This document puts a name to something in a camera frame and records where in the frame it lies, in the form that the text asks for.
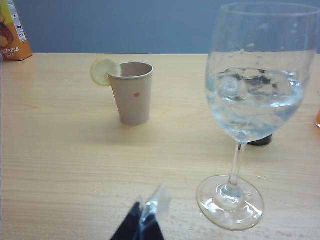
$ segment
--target black object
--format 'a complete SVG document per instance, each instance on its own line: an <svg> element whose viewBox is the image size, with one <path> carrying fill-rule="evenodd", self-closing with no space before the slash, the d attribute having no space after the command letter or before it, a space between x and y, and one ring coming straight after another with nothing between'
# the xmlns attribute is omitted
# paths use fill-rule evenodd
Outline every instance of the black object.
<svg viewBox="0 0 320 240"><path fill-rule="evenodd" d="M144 221L145 229L141 231L139 240L165 240L154 214Z"/></svg>
<svg viewBox="0 0 320 240"><path fill-rule="evenodd" d="M138 240L141 214L140 203L136 202L111 240Z"/></svg>
<svg viewBox="0 0 320 240"><path fill-rule="evenodd" d="M156 216L152 213L140 222L142 210L136 202L111 240L165 240Z"/></svg>
<svg viewBox="0 0 320 240"><path fill-rule="evenodd" d="M272 138L272 134L265 137L265 138L262 138L260 140L248 142L248 144L253 145L253 146L268 145L269 143L271 143L271 138Z"/></svg>

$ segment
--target water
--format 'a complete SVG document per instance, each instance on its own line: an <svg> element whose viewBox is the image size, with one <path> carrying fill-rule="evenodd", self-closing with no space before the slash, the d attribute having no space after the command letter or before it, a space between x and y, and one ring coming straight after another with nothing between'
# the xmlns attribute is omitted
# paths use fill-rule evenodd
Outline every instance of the water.
<svg viewBox="0 0 320 240"><path fill-rule="evenodd" d="M303 100L299 76L287 71L229 68L206 81L206 96L219 125L248 143L284 125Z"/></svg>

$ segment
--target beige paper cup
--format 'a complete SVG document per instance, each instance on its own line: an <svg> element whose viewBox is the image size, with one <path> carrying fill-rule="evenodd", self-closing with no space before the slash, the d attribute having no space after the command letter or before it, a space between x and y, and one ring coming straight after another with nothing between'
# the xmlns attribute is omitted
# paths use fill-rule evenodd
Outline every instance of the beige paper cup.
<svg viewBox="0 0 320 240"><path fill-rule="evenodd" d="M153 66L143 62L121 63L122 76L109 75L120 120L123 124L144 124L150 117Z"/></svg>

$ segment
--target glass stem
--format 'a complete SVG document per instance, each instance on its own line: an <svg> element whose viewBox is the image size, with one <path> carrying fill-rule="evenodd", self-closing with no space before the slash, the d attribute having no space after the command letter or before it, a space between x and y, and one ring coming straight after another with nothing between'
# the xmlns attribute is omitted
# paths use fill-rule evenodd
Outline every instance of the glass stem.
<svg viewBox="0 0 320 240"><path fill-rule="evenodd" d="M233 166L230 174L230 178L227 184L227 188L232 190L238 188L238 177L239 177L239 160L241 159L247 144L236 143Z"/></svg>

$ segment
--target bottle cap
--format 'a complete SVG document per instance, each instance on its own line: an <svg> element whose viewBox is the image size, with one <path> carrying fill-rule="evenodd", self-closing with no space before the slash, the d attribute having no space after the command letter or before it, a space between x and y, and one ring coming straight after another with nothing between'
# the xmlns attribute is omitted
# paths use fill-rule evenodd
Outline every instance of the bottle cap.
<svg viewBox="0 0 320 240"><path fill-rule="evenodd" d="M260 140L248 142L248 144L253 145L253 146L268 145L269 143L271 143L271 138L272 138L272 134L265 137L265 138L262 138Z"/></svg>

